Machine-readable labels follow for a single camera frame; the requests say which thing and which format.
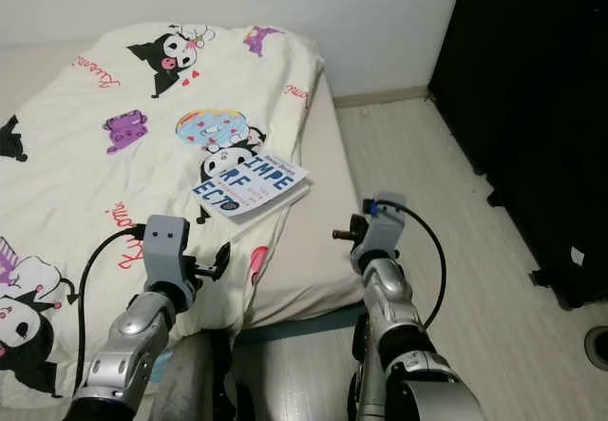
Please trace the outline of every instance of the white bed sheet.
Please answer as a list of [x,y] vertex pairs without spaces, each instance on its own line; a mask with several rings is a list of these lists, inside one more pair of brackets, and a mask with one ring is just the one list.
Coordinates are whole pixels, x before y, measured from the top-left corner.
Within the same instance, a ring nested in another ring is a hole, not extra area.
[[[5,121],[91,42],[0,50],[0,120]],[[361,299],[348,246],[332,240],[348,226],[356,197],[325,75],[321,75],[302,139],[312,192],[292,207],[275,254],[260,279],[245,327],[322,315]]]

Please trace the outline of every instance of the black wardrobe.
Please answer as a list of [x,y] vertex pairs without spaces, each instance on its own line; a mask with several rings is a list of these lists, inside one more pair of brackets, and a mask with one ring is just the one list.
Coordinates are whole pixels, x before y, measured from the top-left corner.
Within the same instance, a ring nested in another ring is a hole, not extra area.
[[429,84],[566,308],[608,296],[607,32],[605,0],[457,0]]

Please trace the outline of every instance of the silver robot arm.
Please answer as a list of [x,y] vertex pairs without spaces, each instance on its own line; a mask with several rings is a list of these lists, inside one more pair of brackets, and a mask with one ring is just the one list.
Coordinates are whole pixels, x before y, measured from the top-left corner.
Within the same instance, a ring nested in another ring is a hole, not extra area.
[[213,266],[198,267],[193,257],[182,254],[188,231],[185,219],[149,218],[143,236],[144,293],[110,327],[107,342],[74,394],[66,421],[123,421],[135,416],[176,314],[190,308],[202,285],[197,276],[220,278],[230,258],[230,244],[225,244]]
[[412,290],[395,247],[404,229],[405,198],[379,193],[351,217],[335,239],[354,242],[352,268],[362,276],[368,310],[355,329],[353,354],[360,362],[351,383],[350,420],[483,421],[477,399],[437,354],[412,303]]

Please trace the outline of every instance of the wooden floor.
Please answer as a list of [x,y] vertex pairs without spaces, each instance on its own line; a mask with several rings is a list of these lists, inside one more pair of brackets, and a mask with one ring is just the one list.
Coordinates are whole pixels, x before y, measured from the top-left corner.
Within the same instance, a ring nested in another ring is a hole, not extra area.
[[[433,105],[412,100],[338,113],[359,196],[404,193],[445,247],[446,302],[430,335],[488,421],[608,420],[608,373],[582,348],[587,330],[608,324],[608,305],[565,312],[549,290],[532,286],[534,259],[505,211],[486,204],[489,186]],[[400,249],[426,316],[439,282],[434,249],[412,222]],[[254,394],[257,420],[345,420],[351,335],[348,328],[238,347],[235,374]],[[27,418],[0,411],[0,418],[51,419],[48,411]]]

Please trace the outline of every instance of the wall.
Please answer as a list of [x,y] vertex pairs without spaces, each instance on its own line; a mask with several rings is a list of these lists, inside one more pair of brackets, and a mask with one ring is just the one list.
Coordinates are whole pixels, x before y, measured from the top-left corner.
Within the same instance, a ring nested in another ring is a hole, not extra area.
[[455,0],[0,0],[0,45],[152,20],[277,25],[314,38],[333,94],[425,85]]

